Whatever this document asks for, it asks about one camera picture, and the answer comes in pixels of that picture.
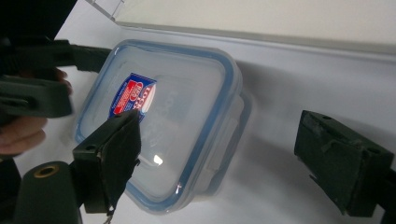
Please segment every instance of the plastic food container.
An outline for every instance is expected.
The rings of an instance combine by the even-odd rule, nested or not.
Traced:
[[[216,191],[247,121],[246,104],[241,73],[223,51],[125,40],[92,86],[76,140],[114,114],[140,109],[141,163],[126,193],[142,209],[165,214]]]

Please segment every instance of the label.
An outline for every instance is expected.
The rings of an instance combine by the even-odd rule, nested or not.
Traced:
[[[140,121],[149,111],[155,94],[156,80],[132,73],[120,86],[113,99],[108,117],[123,111],[138,109]]]

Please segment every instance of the blue rim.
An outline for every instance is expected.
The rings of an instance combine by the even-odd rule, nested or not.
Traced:
[[[171,194],[168,198],[166,198],[163,201],[160,202],[154,202],[152,201],[149,197],[147,197],[143,192],[141,192],[137,187],[135,187],[131,182],[127,183],[126,190],[129,191],[130,194],[132,194],[139,202],[142,203],[143,206],[147,207],[149,210],[153,212],[161,212],[161,211],[166,211],[169,209],[172,205],[174,205],[183,195],[183,191],[185,189],[185,186],[187,182],[190,179],[192,170],[194,169],[196,162],[198,161],[199,156],[201,155],[201,151],[204,147],[205,140],[208,137],[212,127],[213,123],[215,123],[215,120],[220,112],[220,110],[223,108],[223,105],[225,102],[227,102],[227,99],[224,99],[224,97],[227,95],[227,93],[230,91],[231,86],[233,85],[233,65],[230,63],[230,60],[219,53],[212,52],[212,51],[206,51],[206,50],[201,50],[201,49],[188,49],[182,46],[174,46],[174,45],[161,45],[157,43],[151,43],[151,42],[144,42],[144,41],[133,41],[133,40],[126,40],[121,43],[119,43],[111,52],[109,58],[107,59],[106,63],[104,64],[104,68],[106,69],[102,74],[106,74],[108,70],[108,66],[113,62],[115,56],[119,51],[126,47],[136,47],[144,50],[162,50],[166,52],[172,52],[172,53],[179,53],[179,54],[185,54],[185,55],[192,55],[192,56],[198,56],[201,58],[207,58],[207,59],[212,59],[220,62],[224,69],[225,69],[225,78],[224,78],[224,83],[219,91],[219,96],[216,99],[216,102],[214,103],[214,106],[212,110],[209,113],[209,116],[206,120],[206,123],[201,130],[201,133],[197,139],[197,142],[192,150],[192,153],[190,154],[190,157],[186,163],[186,166],[178,180],[178,183],[181,184],[182,188],[178,190],[178,194],[173,193]],[[102,83],[104,76],[100,76],[96,82],[92,86],[92,92],[89,93],[89,100],[87,101],[87,104],[84,105],[84,109],[82,111],[82,116],[78,119],[78,126],[77,126],[77,133],[76,133],[76,141],[81,142],[85,139],[85,137],[81,133],[81,129],[79,124],[81,123],[82,119],[84,118],[84,115],[87,111],[87,105],[91,104],[92,97],[94,93],[97,90],[97,87]]]

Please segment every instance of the white table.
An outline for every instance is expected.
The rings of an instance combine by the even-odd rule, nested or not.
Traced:
[[[394,55],[125,30],[82,0],[58,38],[105,48],[135,38],[222,49],[237,60],[254,99],[249,124],[218,195],[160,217],[143,212],[123,195],[112,223],[379,223],[383,214],[379,207],[372,218],[343,217],[308,177],[293,148],[301,112],[308,109],[338,119],[396,152]],[[17,158],[22,173],[45,161],[72,160],[75,115],[96,74],[74,67],[64,70],[73,85],[75,114],[49,122],[45,143]],[[96,224],[103,223],[105,216],[83,212],[83,219],[85,224]]]

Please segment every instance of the hand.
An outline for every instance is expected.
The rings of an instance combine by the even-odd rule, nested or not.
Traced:
[[[55,70],[59,81],[67,86],[69,94],[71,85],[65,80],[66,72]],[[20,73],[21,77],[33,77],[31,72]],[[0,154],[20,154],[44,141],[46,134],[43,131],[47,123],[46,118],[18,117],[4,127],[0,127]]]

